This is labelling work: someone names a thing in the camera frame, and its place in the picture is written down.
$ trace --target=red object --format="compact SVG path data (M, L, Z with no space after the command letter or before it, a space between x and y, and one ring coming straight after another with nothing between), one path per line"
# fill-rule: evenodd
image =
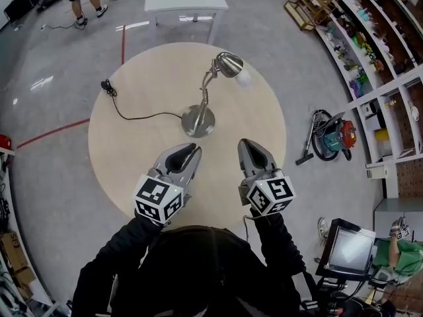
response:
M12 140L10 140L6 135L0 134L0 148L12 150Z
M347 149L351 148L357 141L356 128L354 128L354 125L351 121L344 121L342 122L342 127L340 131L344 146Z

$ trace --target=lamp base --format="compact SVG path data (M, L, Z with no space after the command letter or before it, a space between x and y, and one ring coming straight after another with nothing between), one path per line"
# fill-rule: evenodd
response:
M214 114L209 108L207 108L203 124L199 125L196 130L194 130L194 123L199 109L200 106L196 104L195 106L189 107L182 115L182 128L185 131L185 134L197 139L209 135L215 125Z

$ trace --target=gray floor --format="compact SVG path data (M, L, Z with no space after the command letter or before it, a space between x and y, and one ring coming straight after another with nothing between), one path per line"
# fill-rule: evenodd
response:
M284 217L314 271L312 259L320 250L317 219L342 217L372 228L371 213L382 198L381 183L366 179L365 142L360 133L351 162L343 157L333 162L314 158L300 167L295 165L311 112L324 108L335 113L348 99L323 43L315 34L299 31L283 10L284 1L227 0L229 12L215 45L247 60L278 97L288 131L284 172L297 192ZM0 132L10 136L15 147L46 131L89 118L100 81L120 66L122 33L116 27L147 20L143 0L111 1L109 6L104 17L97 19L92 7L84 5L89 18L84 31L41 32L43 24L66 26L73 22L69 3L61 1L41 15L31 16L32 21L19 31L28 34L22 54L14 56L15 70L2 73L0 85ZM200 22L160 26L157 41L205 42L207 29ZM11 34L10 28L2 31L2 46ZM126 38L127 59L152 46L146 27L128 30ZM47 81L37 86L41 79ZM353 114L346 118L357 123ZM28 249L48 290L62 302L72 297L81 267L127 219L93 174L87 130L85 124L43 138L19 149L13 161L15 205ZM249 227L253 248L259 251L257 235L251 224ZM245 235L241 220L231 228Z

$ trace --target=person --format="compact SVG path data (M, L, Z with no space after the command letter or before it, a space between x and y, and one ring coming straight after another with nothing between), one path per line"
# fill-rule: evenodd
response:
M267 266L227 229L162 232L135 212L81 270L72 316L104 313L116 274L112 316L297 316L300 296L291 277L303 273L307 284L313 278L283 217L251 213Z
M372 264L377 268L374 274L376 280L402 284L423 268L423 245L397 238L398 233L405 227L406 223L401 217L392 224L389 238L376 240L377 252ZM324 217L319 219L318 230L321 244L324 246L329 234L329 227Z
M86 18L84 13L82 12L81 7L81 0L69 0L72 5L72 11L75 14L77 20L75 21L75 24L78 26L84 25L86 22ZM90 3L93 5L93 7L96 10L97 18L100 18L103 16L103 14L107 11L108 6L107 5L101 5L100 0L90 0Z

